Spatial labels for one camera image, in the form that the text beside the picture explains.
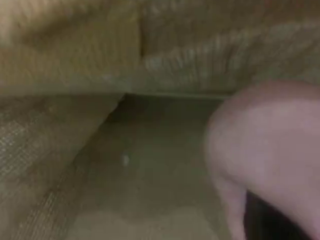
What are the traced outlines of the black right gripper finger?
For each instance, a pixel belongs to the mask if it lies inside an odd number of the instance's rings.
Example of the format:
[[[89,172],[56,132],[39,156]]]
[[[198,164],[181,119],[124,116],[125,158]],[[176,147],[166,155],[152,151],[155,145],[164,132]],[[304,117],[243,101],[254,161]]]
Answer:
[[[309,240],[283,213],[251,192],[246,195],[244,230],[248,240]]]

